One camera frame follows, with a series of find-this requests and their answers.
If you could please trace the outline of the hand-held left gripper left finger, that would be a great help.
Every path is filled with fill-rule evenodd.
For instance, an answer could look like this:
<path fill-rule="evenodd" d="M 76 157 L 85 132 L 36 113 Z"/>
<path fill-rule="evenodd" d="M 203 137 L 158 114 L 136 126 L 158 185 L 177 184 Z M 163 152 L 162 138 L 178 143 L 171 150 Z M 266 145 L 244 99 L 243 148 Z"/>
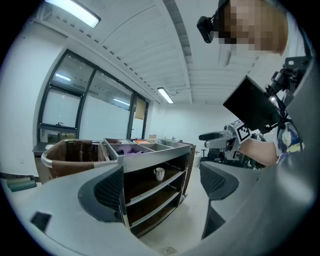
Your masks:
<path fill-rule="evenodd" d="M 133 247 L 120 205 L 124 170 L 110 164 L 48 181 L 14 207 L 40 240 L 63 247 Z"/>

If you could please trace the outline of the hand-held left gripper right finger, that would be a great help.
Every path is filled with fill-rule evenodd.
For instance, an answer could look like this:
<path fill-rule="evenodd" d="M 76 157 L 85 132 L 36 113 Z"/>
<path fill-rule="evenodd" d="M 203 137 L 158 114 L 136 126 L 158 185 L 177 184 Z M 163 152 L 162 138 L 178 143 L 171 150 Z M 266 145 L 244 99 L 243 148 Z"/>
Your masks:
<path fill-rule="evenodd" d="M 202 161 L 200 183 L 208 196 L 202 239 L 230 221 L 240 210 L 261 175 L 260 170 Z"/>

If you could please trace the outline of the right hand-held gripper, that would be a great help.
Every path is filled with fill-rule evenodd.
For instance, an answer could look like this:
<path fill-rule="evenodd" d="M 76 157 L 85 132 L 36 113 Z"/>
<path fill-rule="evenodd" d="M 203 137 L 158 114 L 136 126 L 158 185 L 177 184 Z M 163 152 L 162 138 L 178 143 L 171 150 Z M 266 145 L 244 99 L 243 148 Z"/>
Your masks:
<path fill-rule="evenodd" d="M 238 150 L 250 136 L 250 129 L 238 119 L 225 125 L 222 133 L 208 132 L 199 135 L 198 139 L 206 141 L 204 146 L 208 149 L 221 149 L 227 160 L 239 160 Z"/>

